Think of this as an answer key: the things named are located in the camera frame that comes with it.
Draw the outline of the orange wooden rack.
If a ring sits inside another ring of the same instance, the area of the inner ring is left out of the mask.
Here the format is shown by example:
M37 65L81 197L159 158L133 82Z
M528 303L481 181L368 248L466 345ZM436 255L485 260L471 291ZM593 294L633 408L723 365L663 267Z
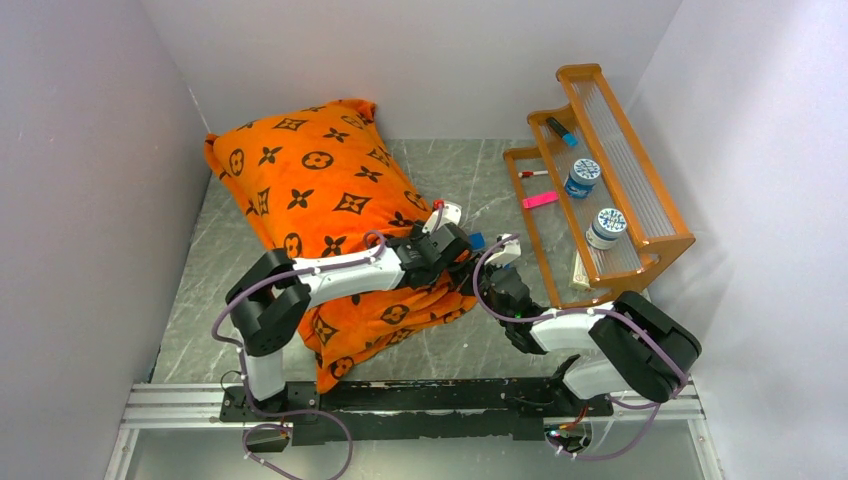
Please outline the orange wooden rack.
M641 292L695 242L598 64L560 67L563 107L527 117L503 158L550 302Z

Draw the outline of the orange patterned pillowcase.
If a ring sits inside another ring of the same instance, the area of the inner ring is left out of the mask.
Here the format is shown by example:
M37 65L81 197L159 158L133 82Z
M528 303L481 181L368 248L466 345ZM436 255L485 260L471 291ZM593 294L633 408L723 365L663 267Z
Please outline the orange patterned pillowcase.
M408 235L431 213L381 139L376 111L351 98L254 120L208 135L205 159L264 248L301 258L359 252L377 233ZM307 311L298 331L315 354L318 391L475 303L442 274L431 286L362 293Z

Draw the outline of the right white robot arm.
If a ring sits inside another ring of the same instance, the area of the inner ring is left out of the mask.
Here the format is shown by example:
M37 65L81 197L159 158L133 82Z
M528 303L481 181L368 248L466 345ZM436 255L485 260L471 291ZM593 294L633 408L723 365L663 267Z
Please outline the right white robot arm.
M589 399L625 390L664 403L688 383L702 353L689 330L635 291L594 307L557 309L533 301L512 268L478 267L473 282L479 305L519 351L576 351L549 390L551 405L564 415Z

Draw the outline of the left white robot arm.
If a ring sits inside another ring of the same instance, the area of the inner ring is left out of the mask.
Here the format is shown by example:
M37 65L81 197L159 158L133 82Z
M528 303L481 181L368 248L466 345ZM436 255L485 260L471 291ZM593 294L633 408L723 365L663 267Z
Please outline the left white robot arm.
M401 238L366 233L363 251L326 258L291 258L266 252L229 291L216 322L230 320L246 406L261 420L286 406L283 349L306 312L329 301L374 291L424 287L436 282L471 249L468 234L453 223Z

